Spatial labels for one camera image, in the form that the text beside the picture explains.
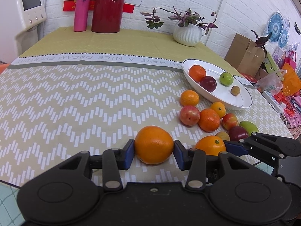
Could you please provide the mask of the dark red plum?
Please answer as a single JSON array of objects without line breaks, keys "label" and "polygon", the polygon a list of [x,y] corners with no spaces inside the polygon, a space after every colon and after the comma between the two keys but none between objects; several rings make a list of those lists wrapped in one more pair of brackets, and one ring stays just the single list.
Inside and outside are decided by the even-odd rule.
[{"label": "dark red plum", "polygon": [[213,92],[217,87],[217,82],[212,76],[203,77],[199,84],[208,92]]},{"label": "dark red plum", "polygon": [[231,141],[239,141],[240,139],[245,139],[248,136],[247,130],[239,125],[234,126],[229,130],[229,137]]}]

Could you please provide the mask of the brown longan front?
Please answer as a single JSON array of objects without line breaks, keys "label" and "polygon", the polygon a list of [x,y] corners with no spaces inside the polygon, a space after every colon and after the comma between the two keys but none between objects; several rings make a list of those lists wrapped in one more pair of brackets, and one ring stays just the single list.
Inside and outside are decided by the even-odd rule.
[{"label": "brown longan front", "polygon": [[227,132],[224,132],[224,131],[218,132],[216,134],[216,136],[222,140],[230,141],[230,136]]}]

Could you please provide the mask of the brown longan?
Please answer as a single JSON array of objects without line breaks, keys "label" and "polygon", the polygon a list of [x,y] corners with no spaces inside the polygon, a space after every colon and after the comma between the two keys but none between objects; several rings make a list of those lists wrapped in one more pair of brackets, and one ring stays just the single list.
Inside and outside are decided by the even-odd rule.
[{"label": "brown longan", "polygon": [[230,136],[227,132],[224,132],[224,131],[218,132],[216,134],[216,136],[222,140],[230,141]]},{"label": "brown longan", "polygon": [[233,86],[231,88],[231,94],[233,94],[233,96],[238,96],[240,94],[240,88],[238,86]]}]

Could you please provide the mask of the green apple round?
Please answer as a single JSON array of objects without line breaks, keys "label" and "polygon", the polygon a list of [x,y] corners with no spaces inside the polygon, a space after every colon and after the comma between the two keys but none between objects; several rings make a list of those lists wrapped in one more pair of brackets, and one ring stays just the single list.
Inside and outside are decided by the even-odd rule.
[{"label": "green apple round", "polygon": [[239,126],[243,127],[247,131],[248,136],[251,136],[252,133],[259,132],[259,129],[257,128],[257,126],[250,121],[245,121],[245,120],[241,121],[239,123]]}]

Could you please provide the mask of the red yellow plum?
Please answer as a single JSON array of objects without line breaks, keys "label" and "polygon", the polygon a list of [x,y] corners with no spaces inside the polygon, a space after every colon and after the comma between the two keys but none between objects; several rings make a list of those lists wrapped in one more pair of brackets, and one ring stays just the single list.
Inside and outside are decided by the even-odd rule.
[{"label": "red yellow plum", "polygon": [[222,118],[222,126],[229,131],[232,127],[238,125],[238,119],[235,114],[228,113]]}]

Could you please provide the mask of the mandarin orange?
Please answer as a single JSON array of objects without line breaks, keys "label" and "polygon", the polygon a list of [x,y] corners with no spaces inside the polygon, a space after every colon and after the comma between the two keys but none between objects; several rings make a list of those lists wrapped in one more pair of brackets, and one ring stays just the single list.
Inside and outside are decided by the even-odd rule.
[{"label": "mandarin orange", "polygon": [[220,126],[219,115],[212,109],[203,109],[200,112],[198,125],[205,132],[213,132]]},{"label": "mandarin orange", "polygon": [[206,70],[200,65],[192,66],[188,71],[189,76],[197,83],[207,76]]}]

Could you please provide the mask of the large orange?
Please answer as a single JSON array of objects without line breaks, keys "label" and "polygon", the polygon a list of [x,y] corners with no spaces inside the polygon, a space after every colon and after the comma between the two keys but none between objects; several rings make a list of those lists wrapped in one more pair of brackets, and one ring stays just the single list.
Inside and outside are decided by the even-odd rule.
[{"label": "large orange", "polygon": [[146,126],[137,133],[134,148],[137,158],[143,163],[160,164],[173,153],[173,138],[160,127]]}]

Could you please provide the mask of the red apple back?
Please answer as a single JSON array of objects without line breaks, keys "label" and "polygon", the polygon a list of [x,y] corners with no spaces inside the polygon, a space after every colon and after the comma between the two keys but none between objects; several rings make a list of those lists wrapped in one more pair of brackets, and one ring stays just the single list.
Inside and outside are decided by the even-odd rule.
[{"label": "red apple back", "polygon": [[180,110],[179,118],[182,124],[193,126],[200,120],[200,111],[195,106],[184,106]]}]

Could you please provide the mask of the yellow orange kumquat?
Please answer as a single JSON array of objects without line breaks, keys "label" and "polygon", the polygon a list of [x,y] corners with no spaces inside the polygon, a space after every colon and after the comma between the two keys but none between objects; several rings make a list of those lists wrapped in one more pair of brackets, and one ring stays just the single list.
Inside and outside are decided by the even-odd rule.
[{"label": "yellow orange kumquat", "polygon": [[225,116],[225,114],[226,114],[226,108],[225,108],[224,104],[221,103],[221,102],[215,102],[215,103],[213,103],[210,106],[210,108],[212,110],[214,110],[218,114],[218,116],[219,116],[220,119],[222,119]]}]

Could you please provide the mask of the brown longan back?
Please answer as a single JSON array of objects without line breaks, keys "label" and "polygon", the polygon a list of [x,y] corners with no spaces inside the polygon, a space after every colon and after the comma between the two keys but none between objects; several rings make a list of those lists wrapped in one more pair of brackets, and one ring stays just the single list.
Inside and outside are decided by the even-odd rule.
[{"label": "brown longan back", "polygon": [[233,86],[231,88],[231,94],[233,94],[233,96],[238,96],[240,94],[240,88],[238,86]]}]

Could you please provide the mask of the small orange back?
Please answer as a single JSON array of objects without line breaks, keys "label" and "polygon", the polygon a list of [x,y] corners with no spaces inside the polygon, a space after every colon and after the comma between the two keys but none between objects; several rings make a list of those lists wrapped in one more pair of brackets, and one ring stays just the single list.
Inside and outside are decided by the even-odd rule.
[{"label": "small orange back", "polygon": [[180,96],[180,104],[182,106],[197,106],[199,103],[199,95],[193,90],[186,90]]}]

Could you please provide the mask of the green apple oblong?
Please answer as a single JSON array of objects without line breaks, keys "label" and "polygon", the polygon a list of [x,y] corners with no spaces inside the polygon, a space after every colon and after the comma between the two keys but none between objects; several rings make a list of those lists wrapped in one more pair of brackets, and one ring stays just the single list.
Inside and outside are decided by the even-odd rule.
[{"label": "green apple oblong", "polygon": [[223,72],[219,76],[219,81],[222,85],[229,87],[234,82],[234,77],[228,72]]}]

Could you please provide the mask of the mandarin orange front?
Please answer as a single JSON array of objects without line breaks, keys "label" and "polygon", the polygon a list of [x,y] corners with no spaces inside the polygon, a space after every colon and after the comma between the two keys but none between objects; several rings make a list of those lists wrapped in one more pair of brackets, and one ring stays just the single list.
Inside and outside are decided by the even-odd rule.
[{"label": "mandarin orange front", "polygon": [[206,70],[200,65],[192,66],[188,71],[189,76],[197,83],[207,76]]}]

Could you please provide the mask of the clear plastic bag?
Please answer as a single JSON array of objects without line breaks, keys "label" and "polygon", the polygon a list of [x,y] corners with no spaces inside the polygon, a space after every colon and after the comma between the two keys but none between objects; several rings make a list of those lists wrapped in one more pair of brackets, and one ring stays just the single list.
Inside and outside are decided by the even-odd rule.
[{"label": "clear plastic bag", "polygon": [[278,94],[282,88],[282,81],[284,80],[284,75],[287,73],[286,70],[277,70],[273,73],[269,73],[264,78],[261,78],[255,84],[255,88],[260,92],[269,92],[271,95]]}]

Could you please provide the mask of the patterned tablecloth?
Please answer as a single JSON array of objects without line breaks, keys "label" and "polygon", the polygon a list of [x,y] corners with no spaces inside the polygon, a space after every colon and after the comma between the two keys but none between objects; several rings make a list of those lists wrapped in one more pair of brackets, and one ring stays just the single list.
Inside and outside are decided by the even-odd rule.
[{"label": "patterned tablecloth", "polygon": [[21,186],[82,150],[122,147],[148,125],[191,148],[206,133],[179,120],[189,58],[236,73],[203,44],[166,34],[48,34],[1,74],[1,180]]}]

